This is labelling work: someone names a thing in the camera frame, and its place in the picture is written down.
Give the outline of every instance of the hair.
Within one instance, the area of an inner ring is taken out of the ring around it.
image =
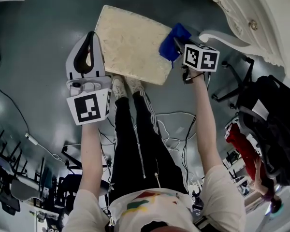
[[[276,199],[274,199],[274,198],[271,199],[271,213],[272,213],[272,214],[274,214],[274,213],[276,213],[277,211],[279,211],[280,208],[281,208],[281,206],[282,206],[282,201],[281,201],[281,199],[279,199],[279,200],[276,200]]]

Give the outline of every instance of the white t-shirt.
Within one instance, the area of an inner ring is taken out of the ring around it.
[[[210,217],[226,231],[244,231],[244,199],[224,166],[215,166],[208,171],[200,198],[204,202],[203,216]],[[152,221],[163,221],[169,226],[198,232],[189,209],[191,201],[188,195],[165,188],[131,193],[110,205],[119,232],[139,232]],[[104,232],[108,221],[96,197],[89,191],[79,190],[63,231]]]

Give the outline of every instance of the black bag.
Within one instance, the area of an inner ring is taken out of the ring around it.
[[[257,101],[268,111],[266,120],[253,110]],[[260,145],[265,170],[283,186],[290,185],[290,88],[273,76],[262,76],[238,98],[240,124]]]

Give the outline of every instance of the person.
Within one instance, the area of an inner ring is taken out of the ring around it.
[[[246,171],[253,180],[250,186],[258,191],[265,201],[271,202],[271,213],[278,212],[282,207],[282,200],[275,194],[274,180],[267,177],[260,156],[246,136],[240,132],[238,124],[232,123],[230,126],[227,142],[232,143],[242,155]]]
[[[137,138],[129,100],[120,76],[113,78],[116,150],[109,192],[109,210],[119,232],[198,232],[191,198],[181,169],[175,165],[158,127],[153,107],[139,80],[125,78],[137,111]],[[223,166],[216,146],[216,126],[203,75],[193,79],[196,93],[196,135],[205,179],[200,198],[203,216],[218,231],[244,231],[244,199]],[[102,153],[97,124],[83,125],[83,176],[65,232],[102,232],[109,222],[99,207]]]

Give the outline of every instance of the gray floor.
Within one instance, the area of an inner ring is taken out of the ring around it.
[[[95,28],[105,4],[147,16],[169,27],[180,22],[194,35],[204,29],[232,34],[223,11],[211,0],[25,0],[0,3],[0,88],[18,104],[31,135],[52,153],[60,155],[66,143],[80,143],[81,127],[75,126],[66,103],[65,61],[75,43]],[[230,58],[236,63],[238,72],[242,76],[245,74],[247,65],[239,60],[237,52],[217,41],[208,44],[221,52],[220,60]],[[277,78],[284,77],[282,68],[264,64],[262,59],[256,68],[260,70],[257,76],[274,72]],[[219,68],[212,76],[209,94],[220,89],[227,92],[233,87],[235,80],[230,71]],[[181,81],[181,70],[172,70],[163,86],[147,84],[146,91],[156,113],[195,113],[193,90]],[[213,101],[212,106],[217,123],[218,150],[225,156],[231,147],[223,138],[223,128],[236,111],[228,108],[227,101],[220,104]],[[170,115],[160,119],[165,122],[171,137],[185,138],[191,117]],[[24,121],[13,104],[0,94],[0,131],[2,129],[5,129],[4,140],[8,141],[10,149],[22,141],[21,148],[32,166],[38,166],[41,157],[45,156],[48,165],[55,169],[63,167],[25,139]],[[113,139],[113,128],[107,121],[101,124],[101,130]],[[112,146],[105,150],[113,154]],[[177,152],[172,155],[179,159]],[[189,141],[188,158],[193,172],[198,172],[200,160],[195,138]]]

